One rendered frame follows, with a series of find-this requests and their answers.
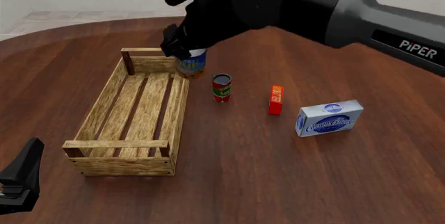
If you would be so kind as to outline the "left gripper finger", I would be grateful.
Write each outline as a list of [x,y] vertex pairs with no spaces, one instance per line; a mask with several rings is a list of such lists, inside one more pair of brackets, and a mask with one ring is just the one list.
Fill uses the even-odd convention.
[[0,183],[6,186],[39,186],[44,147],[39,138],[31,138],[17,157],[0,172]]

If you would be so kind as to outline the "red butter box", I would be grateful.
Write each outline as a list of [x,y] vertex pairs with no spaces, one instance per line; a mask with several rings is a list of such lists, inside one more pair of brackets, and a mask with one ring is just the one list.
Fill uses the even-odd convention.
[[284,88],[282,86],[272,86],[268,101],[268,112],[271,115],[281,115],[283,104]]

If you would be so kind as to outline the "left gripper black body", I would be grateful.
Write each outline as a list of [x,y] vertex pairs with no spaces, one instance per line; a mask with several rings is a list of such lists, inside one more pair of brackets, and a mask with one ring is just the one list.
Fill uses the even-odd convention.
[[40,194],[40,183],[29,185],[0,182],[0,214],[32,211]]

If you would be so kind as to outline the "wooden slat tray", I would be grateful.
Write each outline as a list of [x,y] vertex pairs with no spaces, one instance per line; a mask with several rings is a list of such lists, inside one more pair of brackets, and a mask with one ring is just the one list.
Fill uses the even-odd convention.
[[83,175],[174,175],[189,81],[159,48],[124,48],[122,58],[63,150]]

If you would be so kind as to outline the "alphabet soup tin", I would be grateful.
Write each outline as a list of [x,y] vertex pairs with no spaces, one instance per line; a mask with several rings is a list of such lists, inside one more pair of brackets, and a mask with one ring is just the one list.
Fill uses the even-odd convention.
[[190,50],[190,55],[185,60],[181,61],[177,58],[177,71],[186,79],[195,79],[204,71],[207,58],[206,49]]

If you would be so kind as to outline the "tomato sauce tin, red label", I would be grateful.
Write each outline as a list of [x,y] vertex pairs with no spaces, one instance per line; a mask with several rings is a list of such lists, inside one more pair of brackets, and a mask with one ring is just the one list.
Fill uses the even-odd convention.
[[219,102],[228,102],[231,98],[232,78],[228,74],[217,74],[213,78],[213,98]]

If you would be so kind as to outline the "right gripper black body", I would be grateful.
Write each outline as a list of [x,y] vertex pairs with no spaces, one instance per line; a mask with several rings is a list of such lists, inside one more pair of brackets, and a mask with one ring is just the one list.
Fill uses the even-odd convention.
[[187,50],[204,49],[239,35],[240,19],[232,0],[210,0],[205,7],[194,1],[186,6],[180,27],[184,32],[180,42]]

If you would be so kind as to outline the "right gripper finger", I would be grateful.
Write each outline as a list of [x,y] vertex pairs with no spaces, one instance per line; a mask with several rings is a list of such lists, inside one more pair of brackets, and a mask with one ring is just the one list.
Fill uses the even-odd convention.
[[189,58],[190,52],[186,40],[186,34],[183,28],[172,24],[163,30],[163,41],[160,47],[165,56]]

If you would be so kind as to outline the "blue-white cream cheese box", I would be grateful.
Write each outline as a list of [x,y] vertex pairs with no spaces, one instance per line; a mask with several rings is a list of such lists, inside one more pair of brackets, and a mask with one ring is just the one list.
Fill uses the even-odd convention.
[[303,138],[352,129],[363,110],[357,100],[302,107],[295,130]]

